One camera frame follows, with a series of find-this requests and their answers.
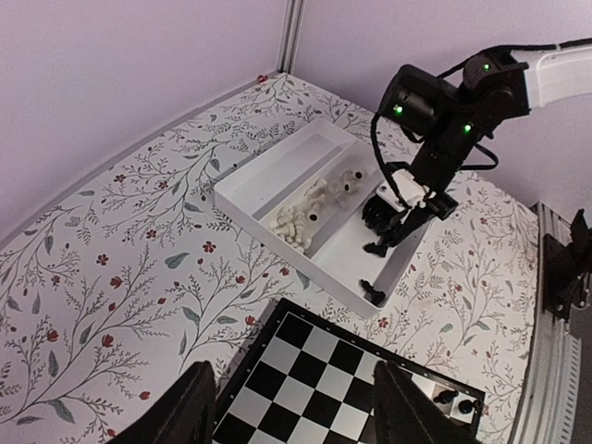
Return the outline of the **black white chessboard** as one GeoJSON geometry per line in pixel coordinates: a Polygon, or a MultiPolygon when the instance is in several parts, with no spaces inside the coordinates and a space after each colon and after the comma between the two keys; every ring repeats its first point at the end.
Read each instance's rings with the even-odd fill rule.
{"type": "Polygon", "coordinates": [[[477,433],[485,394],[281,300],[216,401],[215,443],[374,443],[374,369],[395,362],[455,425],[477,433]],[[458,403],[477,402],[460,414],[458,403]]]}

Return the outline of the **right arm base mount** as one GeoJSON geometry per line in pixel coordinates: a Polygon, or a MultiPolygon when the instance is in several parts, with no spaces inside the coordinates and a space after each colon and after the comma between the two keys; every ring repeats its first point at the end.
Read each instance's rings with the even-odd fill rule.
{"type": "Polygon", "coordinates": [[[543,310],[568,323],[571,308],[586,305],[585,284],[591,278],[591,228],[579,209],[570,225],[571,241],[564,245],[551,234],[543,242],[543,310]]]}

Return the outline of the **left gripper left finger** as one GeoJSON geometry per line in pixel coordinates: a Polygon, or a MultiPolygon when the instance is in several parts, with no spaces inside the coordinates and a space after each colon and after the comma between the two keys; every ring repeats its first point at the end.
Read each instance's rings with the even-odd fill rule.
{"type": "Polygon", "coordinates": [[[212,365],[195,362],[137,421],[110,441],[115,444],[211,443],[216,382],[212,365]]]}

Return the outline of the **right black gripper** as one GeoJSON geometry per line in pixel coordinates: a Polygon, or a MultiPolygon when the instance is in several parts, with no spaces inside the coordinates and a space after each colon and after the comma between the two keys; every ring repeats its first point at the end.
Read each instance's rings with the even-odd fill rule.
{"type": "Polygon", "coordinates": [[[425,208],[414,208],[385,238],[394,248],[427,224],[447,218],[456,204],[446,190],[480,141],[493,137],[505,120],[530,113],[524,73],[528,64],[511,53],[474,55],[451,71],[462,73],[454,86],[447,74],[434,76],[402,66],[389,83],[378,114],[419,137],[421,148],[409,166],[416,183],[428,189],[425,208]]]}

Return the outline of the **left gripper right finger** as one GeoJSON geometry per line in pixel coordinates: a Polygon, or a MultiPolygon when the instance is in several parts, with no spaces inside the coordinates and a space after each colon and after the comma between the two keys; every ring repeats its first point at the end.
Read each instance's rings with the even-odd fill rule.
{"type": "Polygon", "coordinates": [[[378,444],[477,444],[392,361],[374,369],[373,408],[378,444]]]}

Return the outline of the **white plastic tray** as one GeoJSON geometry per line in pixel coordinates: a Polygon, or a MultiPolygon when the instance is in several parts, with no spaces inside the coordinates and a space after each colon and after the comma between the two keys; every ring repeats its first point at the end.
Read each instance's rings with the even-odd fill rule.
{"type": "Polygon", "coordinates": [[[379,237],[362,219],[382,194],[373,150],[318,119],[246,162],[215,186],[215,205],[264,246],[363,318],[373,303],[363,289],[393,296],[428,232],[422,226],[383,257],[364,251],[379,237]]]}

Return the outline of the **black corner pawn piece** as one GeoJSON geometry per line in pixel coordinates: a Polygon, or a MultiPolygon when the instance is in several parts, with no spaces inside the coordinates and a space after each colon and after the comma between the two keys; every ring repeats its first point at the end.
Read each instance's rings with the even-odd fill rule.
{"type": "Polygon", "coordinates": [[[439,394],[434,399],[434,402],[440,403],[440,404],[448,404],[448,403],[453,402],[454,399],[457,398],[458,396],[459,396],[458,390],[446,389],[446,390],[442,390],[441,392],[439,392],[439,394]]]}

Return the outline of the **black rook chess piece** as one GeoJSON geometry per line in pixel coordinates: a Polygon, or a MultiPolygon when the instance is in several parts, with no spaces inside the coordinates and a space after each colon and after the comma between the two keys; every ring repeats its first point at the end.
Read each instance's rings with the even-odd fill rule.
{"type": "Polygon", "coordinates": [[[472,413],[477,407],[477,402],[476,401],[471,401],[471,400],[463,400],[460,401],[458,403],[458,410],[460,412],[460,414],[463,415],[467,415],[469,413],[472,413]]]}

